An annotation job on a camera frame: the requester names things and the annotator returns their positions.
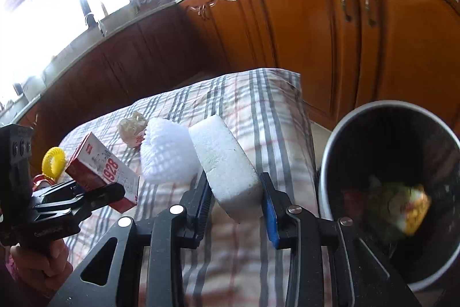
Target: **metal screw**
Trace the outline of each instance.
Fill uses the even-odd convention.
[[[174,206],[171,206],[169,209],[169,212],[172,213],[173,215],[179,215],[180,213],[183,212],[183,207],[180,204],[176,204]]]
[[[122,217],[121,219],[118,220],[118,225],[121,226],[122,228],[125,228],[130,224],[131,224],[131,218],[127,216]]]
[[[340,223],[343,226],[352,226],[353,225],[353,219],[350,219],[349,217],[341,217],[340,218]]]
[[[301,213],[301,212],[302,212],[302,207],[301,207],[301,206],[297,206],[296,204],[293,204],[292,206],[289,206],[287,210],[288,210],[290,213],[298,214],[298,213]]]

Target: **yellow coiled toy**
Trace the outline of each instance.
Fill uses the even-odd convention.
[[[41,162],[41,171],[54,181],[59,179],[65,167],[65,153],[60,147],[50,148]]]

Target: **plastic bag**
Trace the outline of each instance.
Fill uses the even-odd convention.
[[[381,221],[398,229],[404,236],[413,236],[422,224],[431,205],[431,199],[423,187],[405,186],[402,183],[385,183],[369,189],[367,196],[368,222],[376,229],[383,243],[390,243],[401,236],[385,229]]]
[[[189,130],[160,118],[150,119],[145,131],[141,166],[150,184],[189,184],[201,169]]]
[[[123,142],[130,148],[139,146],[144,140],[147,123],[147,119],[137,111],[130,118],[120,121],[118,131]]]

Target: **human hand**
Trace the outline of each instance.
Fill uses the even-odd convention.
[[[52,295],[65,282],[74,268],[67,261],[68,247],[63,239],[50,244],[50,256],[24,249],[21,245],[11,247],[11,257],[22,280],[45,295]]]

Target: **red object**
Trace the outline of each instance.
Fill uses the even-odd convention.
[[[44,174],[38,174],[32,180],[32,190],[36,191],[55,184],[56,182],[54,182],[52,178],[49,178]]]
[[[342,189],[345,215],[360,220],[366,208],[366,194],[358,189]]]
[[[86,191],[107,184],[123,185],[124,198],[110,205],[120,213],[137,204],[139,176],[113,155],[93,133],[84,137],[65,171]]]

